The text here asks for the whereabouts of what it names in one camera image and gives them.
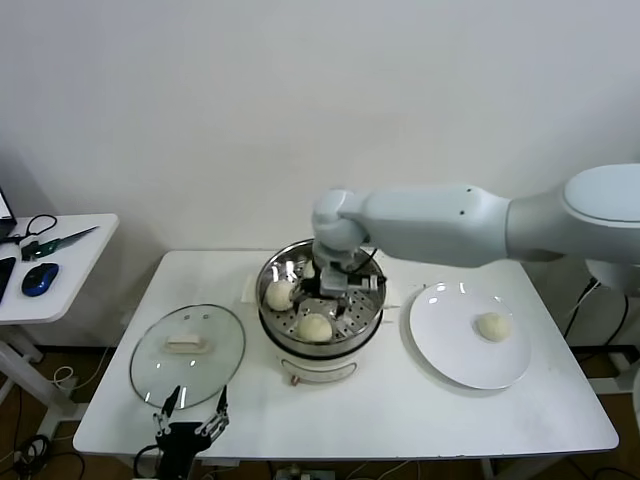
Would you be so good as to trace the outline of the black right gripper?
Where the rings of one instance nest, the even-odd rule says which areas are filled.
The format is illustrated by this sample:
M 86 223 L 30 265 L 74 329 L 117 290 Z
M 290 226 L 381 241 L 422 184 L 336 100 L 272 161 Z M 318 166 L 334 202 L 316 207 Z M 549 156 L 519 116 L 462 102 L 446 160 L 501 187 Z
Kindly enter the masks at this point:
M 317 300 L 335 301 L 335 307 L 331 310 L 333 319 L 343 318 L 351 312 L 351 303 L 346 294 L 332 296 L 323 294 L 320 291 L 321 282 L 317 277 L 302 280 L 302 285 L 298 285 L 292 291 L 292 305 L 299 306 L 308 297 Z

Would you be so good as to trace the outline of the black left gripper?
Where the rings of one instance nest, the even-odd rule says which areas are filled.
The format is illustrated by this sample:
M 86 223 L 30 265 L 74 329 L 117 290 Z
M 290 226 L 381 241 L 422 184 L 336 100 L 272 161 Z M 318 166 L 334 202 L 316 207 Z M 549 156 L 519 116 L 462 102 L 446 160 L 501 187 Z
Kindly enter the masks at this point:
M 156 444 L 161 452 L 157 473 L 191 472 L 196 455 L 211 446 L 209 436 L 220 436 L 229 425 L 227 391 L 227 387 L 221 390 L 214 414 L 200 426 L 197 422 L 169 425 L 169 418 L 181 392 L 180 385 L 174 388 L 160 411 L 153 414 L 156 431 L 160 433 L 156 436 Z

